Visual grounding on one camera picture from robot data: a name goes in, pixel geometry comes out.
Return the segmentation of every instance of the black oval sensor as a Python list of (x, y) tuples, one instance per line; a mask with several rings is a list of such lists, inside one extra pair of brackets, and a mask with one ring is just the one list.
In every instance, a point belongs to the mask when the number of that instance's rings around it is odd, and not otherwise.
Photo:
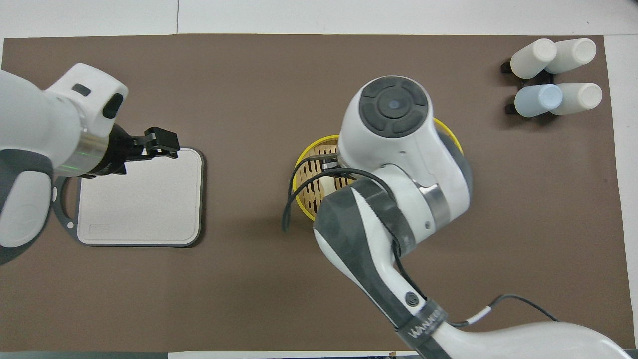
[(124, 97), (122, 94), (116, 93), (111, 99), (104, 105), (102, 109), (102, 115), (106, 118), (115, 118), (117, 115), (117, 111), (119, 110), (120, 105), (124, 101)]

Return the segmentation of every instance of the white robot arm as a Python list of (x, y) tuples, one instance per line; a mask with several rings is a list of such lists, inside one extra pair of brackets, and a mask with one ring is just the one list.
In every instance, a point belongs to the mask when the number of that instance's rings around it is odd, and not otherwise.
[(135, 137), (114, 124), (127, 94), (124, 84), (84, 64), (44, 91), (0, 70), (0, 264), (42, 230), (54, 174), (124, 174), (126, 161), (177, 157), (173, 132), (152, 127)]
[(319, 247), (424, 358), (629, 358), (604, 335), (569, 323), (464, 332), (394, 269), (393, 253), (404, 256), (464, 213), (472, 192), (470, 167), (437, 133), (420, 84), (398, 76), (366, 84), (346, 110), (338, 152), (343, 167), (376, 180), (361, 178), (324, 198), (313, 227)]

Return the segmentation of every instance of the yellow basket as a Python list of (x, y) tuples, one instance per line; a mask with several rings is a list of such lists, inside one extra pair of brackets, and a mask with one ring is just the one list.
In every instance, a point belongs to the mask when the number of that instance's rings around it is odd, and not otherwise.
[[(463, 148), (461, 148), (461, 144), (456, 139), (456, 136), (452, 131), (445, 126), (445, 124), (439, 119), (434, 118), (434, 123), (443, 133), (448, 135), (453, 141), (454, 144), (461, 150), (463, 153)], [(326, 153), (336, 153), (337, 152), (337, 140), (339, 139), (339, 135), (330, 135), (326, 137), (322, 137), (317, 141), (311, 143), (306, 149), (299, 155), (299, 158), (295, 162), (295, 166), (299, 164), (304, 158), (313, 156), (313, 155), (324, 155)], [(314, 176), (315, 174), (321, 173), (321, 162), (319, 160), (308, 161), (303, 164), (295, 176), (292, 179), (292, 189), (293, 191), (297, 189), (299, 183), (304, 183), (307, 179)], [(337, 190), (342, 189), (343, 187), (351, 184), (353, 182), (352, 179), (345, 178), (334, 178), (334, 187)], [(311, 220), (315, 220), (315, 216), (317, 214), (317, 210), (321, 205), (324, 194), (323, 189), (319, 184), (319, 180), (314, 180), (310, 185), (308, 185), (298, 196), (297, 196), (297, 204), (308, 218)]]

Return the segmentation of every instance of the white robot shell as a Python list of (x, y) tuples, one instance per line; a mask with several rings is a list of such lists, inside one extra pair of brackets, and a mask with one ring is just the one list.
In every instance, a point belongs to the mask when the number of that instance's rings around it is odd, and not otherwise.
[(338, 148), (344, 167), (373, 172), (395, 164), (422, 188), (438, 185), (450, 220), (469, 208), (471, 178), (439, 138), (430, 97), (412, 79), (384, 76), (359, 89), (346, 110)]

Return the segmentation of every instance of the gray circular joint cap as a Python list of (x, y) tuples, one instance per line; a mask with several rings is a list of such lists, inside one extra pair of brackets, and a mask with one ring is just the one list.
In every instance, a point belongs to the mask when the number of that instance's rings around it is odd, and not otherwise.
[(419, 297), (414, 292), (407, 292), (405, 293), (405, 302), (411, 307), (416, 307), (419, 305)]
[(388, 138), (411, 134), (425, 122), (429, 104), (419, 84), (398, 76), (370, 82), (359, 100), (361, 120), (373, 133)]

